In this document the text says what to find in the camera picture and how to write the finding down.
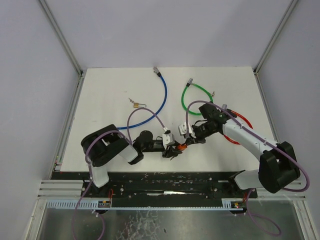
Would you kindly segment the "orange black padlock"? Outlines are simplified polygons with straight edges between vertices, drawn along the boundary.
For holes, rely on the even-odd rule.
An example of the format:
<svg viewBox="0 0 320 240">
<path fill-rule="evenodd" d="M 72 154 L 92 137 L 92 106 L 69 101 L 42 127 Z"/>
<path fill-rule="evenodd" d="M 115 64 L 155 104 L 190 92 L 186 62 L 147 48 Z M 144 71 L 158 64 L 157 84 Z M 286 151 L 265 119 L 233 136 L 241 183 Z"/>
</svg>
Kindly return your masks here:
<svg viewBox="0 0 320 240">
<path fill-rule="evenodd" d="M 179 150 L 179 151 L 184 151 L 187 147 L 188 147 L 188 145 L 186 143 L 179 143 L 176 146 L 176 149 Z"/>
</svg>

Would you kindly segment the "green cable lock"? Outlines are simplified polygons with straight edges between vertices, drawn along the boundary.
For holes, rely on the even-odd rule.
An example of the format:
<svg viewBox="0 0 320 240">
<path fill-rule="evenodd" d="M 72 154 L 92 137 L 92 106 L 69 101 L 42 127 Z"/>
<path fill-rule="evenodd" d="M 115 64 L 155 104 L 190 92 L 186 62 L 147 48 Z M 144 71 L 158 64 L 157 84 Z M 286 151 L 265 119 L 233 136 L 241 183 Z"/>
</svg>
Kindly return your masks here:
<svg viewBox="0 0 320 240">
<path fill-rule="evenodd" d="M 190 98 L 189 102 L 186 102 L 186 95 L 189 92 L 190 88 L 197 89 L 199 93 L 201 92 L 206 96 L 206 100 L 212 103 L 214 102 L 214 97 L 216 95 L 216 92 L 214 90 L 209 91 L 202 85 L 199 85 L 198 83 L 194 83 L 194 79 L 190 77 L 187 80 L 185 86 L 183 87 L 181 97 L 180 97 L 180 104 L 184 112 L 188 110 L 188 106 L 191 102 L 196 101 L 195 98 Z"/>
</svg>

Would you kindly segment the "brass padlock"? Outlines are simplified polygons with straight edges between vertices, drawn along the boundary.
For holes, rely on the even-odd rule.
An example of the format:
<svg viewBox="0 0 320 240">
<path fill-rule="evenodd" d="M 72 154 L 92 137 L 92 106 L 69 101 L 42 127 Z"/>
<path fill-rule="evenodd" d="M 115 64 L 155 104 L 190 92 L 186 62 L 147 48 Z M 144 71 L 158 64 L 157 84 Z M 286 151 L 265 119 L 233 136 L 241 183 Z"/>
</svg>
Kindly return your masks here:
<svg viewBox="0 0 320 240">
<path fill-rule="evenodd" d="M 134 108 L 146 108 L 147 105 L 144 103 L 133 102 L 133 107 Z"/>
</svg>

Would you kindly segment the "blue cable lock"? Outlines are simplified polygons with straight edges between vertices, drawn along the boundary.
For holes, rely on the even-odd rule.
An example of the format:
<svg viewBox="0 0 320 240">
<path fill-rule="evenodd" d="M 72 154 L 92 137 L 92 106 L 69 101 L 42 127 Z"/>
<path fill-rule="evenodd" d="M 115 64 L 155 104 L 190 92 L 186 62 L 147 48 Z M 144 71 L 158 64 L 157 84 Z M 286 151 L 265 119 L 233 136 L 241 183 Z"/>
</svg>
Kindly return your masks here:
<svg viewBox="0 0 320 240">
<path fill-rule="evenodd" d="M 135 109 L 129 98 L 156 112 L 165 96 L 162 80 L 153 68 L 121 68 L 116 74 L 114 97 L 114 123 L 118 127 L 127 125 L 129 114 Z"/>
</svg>

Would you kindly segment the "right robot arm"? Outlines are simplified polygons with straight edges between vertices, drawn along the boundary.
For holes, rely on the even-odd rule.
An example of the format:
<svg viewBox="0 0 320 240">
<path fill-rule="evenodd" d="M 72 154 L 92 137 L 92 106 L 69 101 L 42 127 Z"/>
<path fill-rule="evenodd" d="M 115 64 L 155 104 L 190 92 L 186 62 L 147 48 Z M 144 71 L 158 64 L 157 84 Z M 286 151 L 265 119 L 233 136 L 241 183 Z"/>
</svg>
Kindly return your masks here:
<svg viewBox="0 0 320 240">
<path fill-rule="evenodd" d="M 238 142 L 259 162 L 256 170 L 242 170 L 231 180 L 241 190 L 264 188 L 277 193 L 301 176 L 293 146 L 284 141 L 269 141 L 237 119 L 230 109 L 223 109 L 211 102 L 199 107 L 204 123 L 191 125 L 188 121 L 179 127 L 185 146 L 204 144 L 206 138 L 220 133 Z"/>
</svg>

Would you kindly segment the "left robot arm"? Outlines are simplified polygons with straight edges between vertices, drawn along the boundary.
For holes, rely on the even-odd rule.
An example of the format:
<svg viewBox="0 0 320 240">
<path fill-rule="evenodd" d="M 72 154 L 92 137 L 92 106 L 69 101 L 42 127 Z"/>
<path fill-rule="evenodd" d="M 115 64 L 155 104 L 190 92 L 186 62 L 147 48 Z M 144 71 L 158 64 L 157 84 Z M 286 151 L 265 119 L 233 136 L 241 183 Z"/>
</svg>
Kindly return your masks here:
<svg viewBox="0 0 320 240">
<path fill-rule="evenodd" d="M 85 136 L 80 145 L 88 164 L 89 179 L 97 188 L 109 182 L 107 163 L 116 157 L 135 165 L 143 160 L 144 153 L 161 153 L 165 159 L 173 159 L 182 153 L 182 147 L 168 129 L 158 139 L 154 139 L 149 130 L 144 130 L 130 143 L 113 124 Z"/>
</svg>

